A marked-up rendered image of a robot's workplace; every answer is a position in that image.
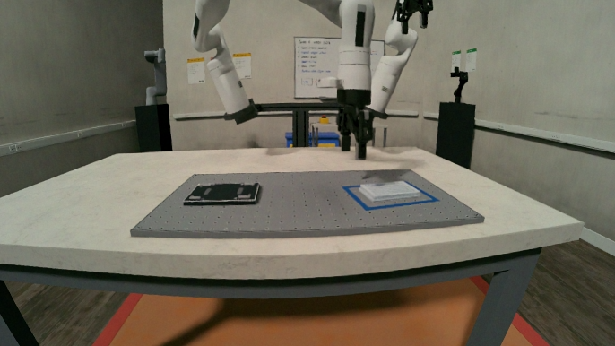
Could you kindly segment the blue tape outline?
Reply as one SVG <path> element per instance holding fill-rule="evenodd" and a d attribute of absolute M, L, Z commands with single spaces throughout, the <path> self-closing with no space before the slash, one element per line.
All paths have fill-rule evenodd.
<path fill-rule="evenodd" d="M 414 188 L 416 188 L 417 190 L 419 190 L 421 193 L 425 194 L 426 196 L 430 197 L 433 200 L 427 200 L 427 201 L 419 201 L 419 202 L 412 202 L 412 203 L 399 203 L 399 204 L 391 204 L 391 205 L 384 205 L 384 206 L 376 206 L 376 207 L 367 207 L 349 188 L 351 187 L 360 187 L 360 186 L 342 186 L 342 188 L 365 210 L 376 210 L 376 209 L 384 209 L 384 208 L 391 208 L 391 207 L 398 207 L 398 206 L 405 206 L 405 205 L 412 205 L 412 204 L 419 204 L 419 203 L 431 203 L 431 202 L 437 202 L 440 201 L 437 198 L 435 198 L 432 195 L 429 195 L 428 193 L 422 191 L 421 189 L 419 189 L 418 187 L 410 184 L 407 181 L 403 181 L 407 184 L 409 184 L 410 186 L 413 186 Z"/>

